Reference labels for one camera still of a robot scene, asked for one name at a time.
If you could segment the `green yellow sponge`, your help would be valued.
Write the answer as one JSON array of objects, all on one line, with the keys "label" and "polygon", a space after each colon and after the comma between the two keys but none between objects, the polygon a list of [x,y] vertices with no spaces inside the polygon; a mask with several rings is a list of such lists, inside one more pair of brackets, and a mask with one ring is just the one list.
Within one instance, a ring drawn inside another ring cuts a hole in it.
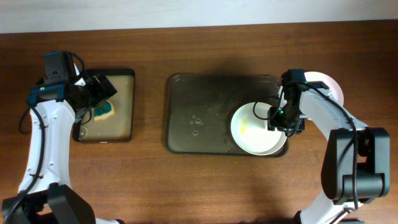
[{"label": "green yellow sponge", "polygon": [[94,120],[102,121],[115,114],[115,109],[109,100],[93,108]]}]

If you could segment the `white plate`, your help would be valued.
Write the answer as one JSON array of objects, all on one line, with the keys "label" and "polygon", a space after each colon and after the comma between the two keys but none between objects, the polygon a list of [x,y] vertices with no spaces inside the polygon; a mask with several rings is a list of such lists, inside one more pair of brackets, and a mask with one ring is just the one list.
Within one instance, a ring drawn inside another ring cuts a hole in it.
[{"label": "white plate", "polygon": [[254,115],[254,104],[246,103],[234,112],[230,124],[231,135],[242,150],[256,156],[269,156],[283,149],[287,137],[282,131],[268,130],[268,120]]},{"label": "white plate", "polygon": [[332,77],[322,72],[304,72],[304,75],[308,82],[323,82],[326,86],[329,87],[334,99],[341,106],[343,106],[344,104],[343,91],[339,86],[339,84]]}]

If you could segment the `white plate top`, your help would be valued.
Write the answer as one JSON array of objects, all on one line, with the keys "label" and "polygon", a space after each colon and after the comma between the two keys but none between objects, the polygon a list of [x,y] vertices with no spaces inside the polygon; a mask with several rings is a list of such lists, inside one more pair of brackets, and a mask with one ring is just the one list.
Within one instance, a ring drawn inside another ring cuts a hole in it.
[{"label": "white plate top", "polygon": [[304,72],[304,75],[308,82],[323,82],[326,86],[329,87],[334,99],[341,106],[343,106],[344,104],[343,91],[339,86],[339,84],[332,77],[322,72]]}]

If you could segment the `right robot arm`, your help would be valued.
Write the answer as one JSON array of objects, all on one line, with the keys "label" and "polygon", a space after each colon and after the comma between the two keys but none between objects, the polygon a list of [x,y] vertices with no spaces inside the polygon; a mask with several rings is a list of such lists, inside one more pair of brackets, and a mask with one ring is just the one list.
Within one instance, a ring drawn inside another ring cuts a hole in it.
[{"label": "right robot arm", "polygon": [[281,76],[279,102],[268,113],[268,129],[289,138],[310,119],[327,140],[321,171],[322,191],[296,213],[295,223],[339,223],[390,189],[390,137],[356,119],[323,81],[308,81],[302,69]]}]

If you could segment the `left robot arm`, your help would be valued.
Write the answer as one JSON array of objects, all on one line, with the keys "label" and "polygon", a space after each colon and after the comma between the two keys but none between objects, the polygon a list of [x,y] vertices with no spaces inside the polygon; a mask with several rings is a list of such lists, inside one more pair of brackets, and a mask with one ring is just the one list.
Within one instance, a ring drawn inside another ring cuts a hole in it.
[{"label": "left robot arm", "polygon": [[17,196],[2,202],[5,223],[106,223],[71,187],[73,125],[116,94],[104,75],[92,76],[75,53],[43,55],[45,75],[27,96],[32,130],[29,158]]}]

